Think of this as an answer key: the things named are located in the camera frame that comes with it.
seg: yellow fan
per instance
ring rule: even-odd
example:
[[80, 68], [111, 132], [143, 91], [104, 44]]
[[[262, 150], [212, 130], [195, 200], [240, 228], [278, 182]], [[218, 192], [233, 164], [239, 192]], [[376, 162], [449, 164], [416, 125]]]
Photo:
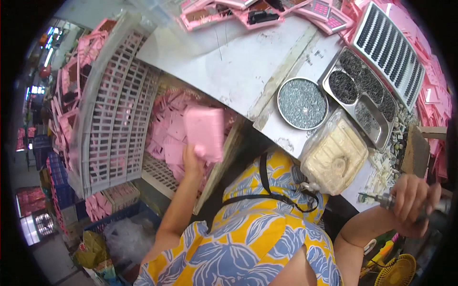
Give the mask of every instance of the yellow fan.
[[412, 281], [417, 263], [410, 254], [401, 254], [387, 263], [388, 267], [382, 268], [375, 280], [374, 286], [407, 286]]

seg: woman's right arm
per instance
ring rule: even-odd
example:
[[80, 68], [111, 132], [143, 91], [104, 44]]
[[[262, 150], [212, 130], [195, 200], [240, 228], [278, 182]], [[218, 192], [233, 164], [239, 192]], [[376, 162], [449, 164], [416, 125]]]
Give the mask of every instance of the woman's right arm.
[[422, 236], [428, 220], [415, 224], [425, 204], [430, 214], [439, 202], [440, 185], [429, 187], [415, 175], [404, 175], [396, 182], [391, 193], [396, 196], [394, 210], [375, 206], [352, 217], [341, 229], [334, 242], [336, 264], [346, 286], [358, 285], [364, 256], [364, 246], [373, 238], [396, 229], [406, 236]]

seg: metal tray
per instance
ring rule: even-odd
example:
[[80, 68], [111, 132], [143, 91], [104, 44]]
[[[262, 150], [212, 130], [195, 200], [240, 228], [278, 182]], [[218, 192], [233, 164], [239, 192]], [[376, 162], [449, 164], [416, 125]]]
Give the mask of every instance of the metal tray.
[[[360, 126], [360, 128], [363, 130], [364, 134], [368, 137], [370, 142], [374, 145], [376, 149], [379, 151], [384, 151], [385, 146], [387, 145], [388, 139], [390, 138], [390, 134], [393, 131], [393, 125], [394, 125], [394, 118], [396, 117], [396, 112], [398, 110], [398, 105], [396, 101], [394, 100], [392, 94], [388, 91], [388, 89], [385, 87], [385, 85], [380, 81], [378, 76], [372, 71], [372, 69], [367, 66], [366, 63], [362, 59], [358, 57], [358, 55], [352, 53], [361, 60], [361, 70], [364, 67], [367, 67], [368, 70], [370, 70], [371, 74], [374, 76], [374, 78], [381, 84], [384, 92], [383, 96], [390, 96], [395, 107], [395, 112], [394, 116], [392, 119], [392, 122], [389, 122], [385, 116], [381, 113], [379, 110], [379, 106], [381, 104], [376, 104], [370, 97], [369, 95], [362, 91], [358, 91], [358, 96], [357, 99], [354, 103], [352, 104], [346, 104], [342, 102], [333, 92], [332, 89], [329, 85], [329, 76], [334, 72], [334, 71], [341, 71], [345, 74], [347, 74], [353, 82], [357, 82], [353, 76], [351, 76], [348, 72], [345, 71], [345, 69], [342, 67], [339, 58], [340, 55], [345, 51], [349, 50], [348, 48], [343, 48], [340, 53], [338, 53], [333, 61], [331, 62], [330, 66], [326, 69], [326, 71], [323, 73], [323, 77], [320, 79], [320, 85], [323, 88], [324, 91], [326, 91], [330, 96], [334, 98], [346, 111], [350, 116], [353, 118], [353, 120]], [[373, 124], [372, 128], [370, 130], [368, 129], [368, 126], [366, 128], [364, 127], [363, 123], [359, 120], [359, 116], [356, 114], [356, 110], [360, 110], [360, 108], [366, 108], [370, 114], [370, 119], [367, 119], [365, 123], [370, 123]]]

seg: clear plastic bag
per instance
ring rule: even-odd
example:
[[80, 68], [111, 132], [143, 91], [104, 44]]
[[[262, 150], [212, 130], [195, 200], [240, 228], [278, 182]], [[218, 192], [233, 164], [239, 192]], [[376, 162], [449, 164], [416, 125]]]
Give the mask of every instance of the clear plastic bag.
[[338, 108], [304, 145], [301, 172], [323, 194], [338, 195], [353, 181], [369, 152], [345, 111]]
[[109, 253], [118, 259], [119, 264], [128, 261], [140, 264], [155, 238], [144, 223], [136, 224], [128, 218], [110, 223], [105, 227], [104, 234]]

